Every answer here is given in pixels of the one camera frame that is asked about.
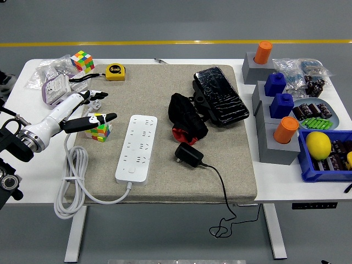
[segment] blue plastic bin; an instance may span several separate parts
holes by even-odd
[[[312,160],[308,152],[306,137],[313,131],[325,133],[330,141],[352,140],[352,131],[342,130],[314,130],[314,129],[300,129],[299,130],[299,146],[301,152],[298,154],[298,160],[302,169],[302,179],[305,182],[352,182],[352,170],[314,170]]]

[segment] blue cube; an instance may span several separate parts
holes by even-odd
[[[282,94],[286,87],[285,76],[282,73],[270,74],[264,85],[266,96],[275,96]]]
[[[292,95],[289,93],[277,93],[269,106],[271,118],[287,117],[294,107]]]

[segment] orange cylinder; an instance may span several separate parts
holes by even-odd
[[[257,64],[266,64],[268,62],[272,48],[273,45],[269,41],[260,42],[257,53],[254,57],[254,62]]]
[[[284,117],[277,129],[274,132],[274,139],[280,144],[290,142],[292,136],[296,133],[299,127],[297,119],[293,117]]]

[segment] robotic hand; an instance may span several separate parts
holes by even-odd
[[[117,117],[115,113],[99,115],[97,117],[81,117],[68,120],[72,113],[81,105],[90,101],[104,99],[107,93],[101,91],[84,91],[74,93],[60,103],[41,122],[30,124],[18,114],[3,107],[0,101],[0,111],[6,112],[14,118],[7,120],[0,128],[0,152],[7,150],[17,159],[28,162],[34,156],[48,147],[50,138],[64,130],[66,133],[74,133],[98,127]],[[18,129],[13,134],[6,128],[10,122],[17,122]],[[18,190],[21,178],[15,175],[15,169],[0,158],[0,209],[10,198],[20,200],[23,194]]]

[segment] white robotic hand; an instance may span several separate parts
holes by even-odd
[[[109,122],[117,117],[115,113],[102,115],[95,119],[82,117],[67,121],[79,106],[90,101],[104,99],[106,96],[108,96],[107,93],[94,90],[74,93],[54,108],[41,122],[21,129],[17,137],[33,152],[41,152],[49,145],[50,138],[62,130],[66,133],[74,133]]]

